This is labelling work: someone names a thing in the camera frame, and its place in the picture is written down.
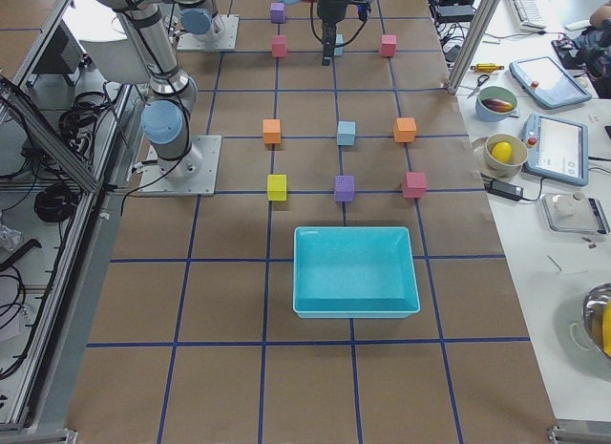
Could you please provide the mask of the far teach pendant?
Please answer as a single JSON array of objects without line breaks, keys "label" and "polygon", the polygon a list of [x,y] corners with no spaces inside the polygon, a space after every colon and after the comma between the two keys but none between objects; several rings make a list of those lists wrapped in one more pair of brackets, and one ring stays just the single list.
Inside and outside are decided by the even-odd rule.
[{"label": "far teach pendant", "polygon": [[511,62],[511,75],[536,103],[557,109],[589,101],[592,96],[549,56]]}]

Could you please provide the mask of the aluminium frame rail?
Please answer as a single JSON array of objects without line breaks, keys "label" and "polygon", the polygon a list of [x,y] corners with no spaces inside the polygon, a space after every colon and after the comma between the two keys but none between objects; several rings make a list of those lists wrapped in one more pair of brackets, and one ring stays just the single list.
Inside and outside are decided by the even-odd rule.
[{"label": "aluminium frame rail", "polygon": [[113,151],[137,105],[92,78],[1,80],[1,430],[18,432]]}]

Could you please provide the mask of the yellow block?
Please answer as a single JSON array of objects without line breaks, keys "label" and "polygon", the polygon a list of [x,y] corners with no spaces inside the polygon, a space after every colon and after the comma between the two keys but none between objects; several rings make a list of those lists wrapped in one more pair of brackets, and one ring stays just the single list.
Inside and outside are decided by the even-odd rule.
[{"label": "yellow block", "polygon": [[266,180],[266,194],[269,201],[287,201],[287,175],[268,175]]}]

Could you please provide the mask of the white keyboard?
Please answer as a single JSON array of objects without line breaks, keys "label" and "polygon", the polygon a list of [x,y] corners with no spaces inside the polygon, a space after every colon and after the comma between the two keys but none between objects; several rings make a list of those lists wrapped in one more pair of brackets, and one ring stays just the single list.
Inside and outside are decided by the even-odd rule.
[{"label": "white keyboard", "polygon": [[518,27],[523,31],[543,31],[547,23],[541,15],[536,0],[508,0]]}]

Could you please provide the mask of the left orange block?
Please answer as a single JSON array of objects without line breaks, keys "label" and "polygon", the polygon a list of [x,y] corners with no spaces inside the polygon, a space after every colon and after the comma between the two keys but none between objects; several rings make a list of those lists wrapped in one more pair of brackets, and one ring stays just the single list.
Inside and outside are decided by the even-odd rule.
[{"label": "left orange block", "polygon": [[282,142],[281,121],[277,118],[265,118],[262,126],[263,142],[267,145],[280,144]]}]

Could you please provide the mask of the blue bowl with fruit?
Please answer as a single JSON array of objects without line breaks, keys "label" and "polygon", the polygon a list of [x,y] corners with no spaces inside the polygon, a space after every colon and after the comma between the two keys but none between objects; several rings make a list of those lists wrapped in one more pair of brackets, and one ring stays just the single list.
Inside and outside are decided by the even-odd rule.
[{"label": "blue bowl with fruit", "polygon": [[484,122],[499,122],[508,117],[517,106],[516,96],[500,86],[482,89],[476,96],[475,114]]}]

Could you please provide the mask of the teach pendant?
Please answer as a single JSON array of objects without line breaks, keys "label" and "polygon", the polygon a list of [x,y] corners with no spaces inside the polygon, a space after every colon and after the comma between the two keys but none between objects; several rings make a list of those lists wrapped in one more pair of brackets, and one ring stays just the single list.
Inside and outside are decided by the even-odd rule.
[{"label": "teach pendant", "polygon": [[536,103],[557,109],[589,101],[592,96],[549,56],[511,62],[511,75]]},{"label": "teach pendant", "polygon": [[571,120],[531,114],[522,130],[524,172],[577,187],[589,182],[588,128]]}]

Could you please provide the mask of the beige bowl with lemon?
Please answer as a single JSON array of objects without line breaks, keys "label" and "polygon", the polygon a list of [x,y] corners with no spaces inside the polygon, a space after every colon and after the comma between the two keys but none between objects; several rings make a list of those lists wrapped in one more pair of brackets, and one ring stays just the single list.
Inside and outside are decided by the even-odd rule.
[{"label": "beige bowl with lemon", "polygon": [[514,136],[496,134],[485,139],[483,158],[501,177],[509,177],[521,170],[528,158],[528,150],[524,143]]}]

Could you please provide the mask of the aluminium frame post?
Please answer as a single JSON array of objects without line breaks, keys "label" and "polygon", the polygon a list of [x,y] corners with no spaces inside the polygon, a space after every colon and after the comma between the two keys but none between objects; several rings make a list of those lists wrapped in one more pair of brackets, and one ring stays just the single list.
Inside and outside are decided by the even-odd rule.
[{"label": "aluminium frame post", "polygon": [[500,0],[480,0],[474,14],[474,19],[462,45],[461,51],[454,62],[453,69],[447,83],[447,91],[455,95],[460,83],[470,67],[474,54],[481,42],[484,32],[495,14]]}]

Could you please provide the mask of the steel bowl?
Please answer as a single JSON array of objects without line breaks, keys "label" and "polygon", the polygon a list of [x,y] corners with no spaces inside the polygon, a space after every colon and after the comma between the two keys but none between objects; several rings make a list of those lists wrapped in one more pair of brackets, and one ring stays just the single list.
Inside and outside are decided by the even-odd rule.
[{"label": "steel bowl", "polygon": [[580,319],[569,326],[574,344],[610,360],[610,284],[596,285],[582,300]]}]

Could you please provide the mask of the light blue block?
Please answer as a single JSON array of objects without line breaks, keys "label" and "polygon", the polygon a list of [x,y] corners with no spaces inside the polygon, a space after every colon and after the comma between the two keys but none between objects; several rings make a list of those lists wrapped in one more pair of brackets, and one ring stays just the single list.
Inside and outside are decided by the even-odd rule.
[{"label": "light blue block", "polygon": [[356,123],[340,120],[337,124],[336,142],[338,146],[353,146],[356,139]]},{"label": "light blue block", "polygon": [[341,33],[336,34],[335,45],[334,45],[334,55],[341,56],[343,54],[343,45],[344,45],[344,37]]}]

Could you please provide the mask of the far right pink block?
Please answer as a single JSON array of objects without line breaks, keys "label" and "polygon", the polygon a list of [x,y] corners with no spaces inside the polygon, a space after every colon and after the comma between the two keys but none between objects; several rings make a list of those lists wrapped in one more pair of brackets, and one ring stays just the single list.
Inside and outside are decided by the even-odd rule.
[{"label": "far right pink block", "polygon": [[397,36],[395,34],[382,34],[379,47],[379,55],[385,58],[393,58],[397,51]]}]

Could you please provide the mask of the near teach pendant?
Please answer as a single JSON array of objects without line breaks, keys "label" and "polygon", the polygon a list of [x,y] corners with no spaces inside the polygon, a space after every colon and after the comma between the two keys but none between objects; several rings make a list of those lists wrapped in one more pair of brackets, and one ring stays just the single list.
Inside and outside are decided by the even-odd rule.
[{"label": "near teach pendant", "polygon": [[577,187],[589,182],[588,128],[571,120],[531,114],[522,130],[524,172]]}]

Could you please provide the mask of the far left pink block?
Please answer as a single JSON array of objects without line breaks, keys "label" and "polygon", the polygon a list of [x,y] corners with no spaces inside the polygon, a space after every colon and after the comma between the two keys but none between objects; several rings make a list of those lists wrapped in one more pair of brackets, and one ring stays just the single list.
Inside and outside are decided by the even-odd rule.
[{"label": "far left pink block", "polygon": [[277,34],[271,40],[271,53],[275,58],[287,57],[287,36],[285,34]]}]

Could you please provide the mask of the turquoise plastic tray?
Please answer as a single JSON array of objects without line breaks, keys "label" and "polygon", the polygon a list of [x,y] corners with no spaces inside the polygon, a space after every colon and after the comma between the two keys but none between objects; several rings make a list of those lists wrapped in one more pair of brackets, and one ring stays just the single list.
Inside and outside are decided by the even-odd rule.
[{"label": "turquoise plastic tray", "polygon": [[312,319],[402,319],[420,311],[404,226],[300,226],[293,310]]}]

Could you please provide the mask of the scissors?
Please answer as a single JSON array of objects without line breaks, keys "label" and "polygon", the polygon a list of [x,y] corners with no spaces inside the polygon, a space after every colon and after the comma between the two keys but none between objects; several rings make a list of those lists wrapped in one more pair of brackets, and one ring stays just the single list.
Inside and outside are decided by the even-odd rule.
[{"label": "scissors", "polygon": [[478,95],[481,91],[483,85],[490,79],[488,74],[481,74],[476,80],[476,86],[473,90],[468,94],[468,98],[474,97]]}]

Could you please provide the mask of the far purple block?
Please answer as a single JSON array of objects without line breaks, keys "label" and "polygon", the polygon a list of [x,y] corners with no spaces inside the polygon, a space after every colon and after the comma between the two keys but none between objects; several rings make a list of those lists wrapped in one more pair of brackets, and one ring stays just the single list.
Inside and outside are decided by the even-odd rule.
[{"label": "far purple block", "polygon": [[273,24],[283,24],[286,20],[286,6],[282,2],[273,2],[269,8],[270,22]]}]

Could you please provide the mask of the pink block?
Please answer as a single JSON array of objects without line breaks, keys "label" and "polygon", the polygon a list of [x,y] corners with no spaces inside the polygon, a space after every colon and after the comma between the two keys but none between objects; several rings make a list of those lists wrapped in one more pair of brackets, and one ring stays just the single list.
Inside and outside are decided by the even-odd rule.
[{"label": "pink block", "polygon": [[420,199],[427,189],[428,183],[424,172],[405,173],[402,181],[402,194],[405,199]]},{"label": "pink block", "polygon": [[382,34],[379,47],[379,55],[385,58],[393,58],[397,51],[397,36],[395,34]]},{"label": "pink block", "polygon": [[285,34],[277,34],[271,40],[271,53],[275,58],[287,57],[287,36]]}]

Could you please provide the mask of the purple block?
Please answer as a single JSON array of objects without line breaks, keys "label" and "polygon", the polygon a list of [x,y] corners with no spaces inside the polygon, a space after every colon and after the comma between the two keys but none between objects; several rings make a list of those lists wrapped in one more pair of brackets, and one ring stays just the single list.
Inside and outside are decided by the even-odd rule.
[{"label": "purple block", "polygon": [[273,2],[269,8],[270,22],[273,24],[283,24],[286,20],[286,6],[282,2]]},{"label": "purple block", "polygon": [[355,198],[355,178],[351,175],[338,175],[334,183],[334,200],[351,202]]}]

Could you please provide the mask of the grey kitchen scale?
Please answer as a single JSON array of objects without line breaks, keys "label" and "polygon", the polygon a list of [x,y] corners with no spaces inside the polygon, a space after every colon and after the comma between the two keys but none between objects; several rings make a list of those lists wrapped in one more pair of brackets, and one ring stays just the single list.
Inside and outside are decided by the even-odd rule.
[{"label": "grey kitchen scale", "polygon": [[583,193],[546,194],[542,208],[549,227],[557,232],[602,234],[610,233],[610,224],[600,202]]}]

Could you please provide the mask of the orange block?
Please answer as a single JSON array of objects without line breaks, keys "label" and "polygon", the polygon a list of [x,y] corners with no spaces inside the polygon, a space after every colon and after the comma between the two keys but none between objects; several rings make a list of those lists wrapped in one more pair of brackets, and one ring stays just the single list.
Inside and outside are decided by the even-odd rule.
[{"label": "orange block", "polygon": [[282,142],[281,121],[277,118],[265,118],[262,126],[263,142],[267,145],[280,144]]},{"label": "orange block", "polygon": [[398,117],[393,124],[393,138],[397,143],[411,143],[415,140],[417,125],[413,117]]}]

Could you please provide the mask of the right orange block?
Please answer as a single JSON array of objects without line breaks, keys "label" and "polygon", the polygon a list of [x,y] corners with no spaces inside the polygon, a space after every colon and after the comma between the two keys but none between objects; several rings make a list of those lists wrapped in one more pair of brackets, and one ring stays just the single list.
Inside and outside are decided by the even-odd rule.
[{"label": "right orange block", "polygon": [[411,143],[415,140],[417,125],[413,117],[398,117],[393,124],[393,138],[397,143]]}]

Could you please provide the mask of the black power adapter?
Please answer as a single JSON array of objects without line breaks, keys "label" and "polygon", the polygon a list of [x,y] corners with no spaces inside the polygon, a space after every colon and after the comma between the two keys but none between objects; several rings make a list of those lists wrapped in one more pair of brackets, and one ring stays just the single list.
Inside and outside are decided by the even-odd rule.
[{"label": "black power adapter", "polygon": [[487,192],[509,201],[522,201],[523,188],[506,181],[492,179],[485,183]]}]

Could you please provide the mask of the near pink block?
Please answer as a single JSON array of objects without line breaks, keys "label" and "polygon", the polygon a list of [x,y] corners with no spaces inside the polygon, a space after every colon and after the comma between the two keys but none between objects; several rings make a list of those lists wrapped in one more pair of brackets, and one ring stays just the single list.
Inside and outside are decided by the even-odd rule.
[{"label": "near pink block", "polygon": [[402,194],[405,199],[420,199],[427,189],[428,183],[424,172],[405,173],[402,181]]}]

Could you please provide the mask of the near purple block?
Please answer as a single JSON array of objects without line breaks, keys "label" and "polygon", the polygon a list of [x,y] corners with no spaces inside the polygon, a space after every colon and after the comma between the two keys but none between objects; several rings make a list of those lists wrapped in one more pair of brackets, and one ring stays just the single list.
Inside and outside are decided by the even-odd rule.
[{"label": "near purple block", "polygon": [[355,198],[355,178],[351,175],[338,175],[334,183],[334,200],[351,202]]}]

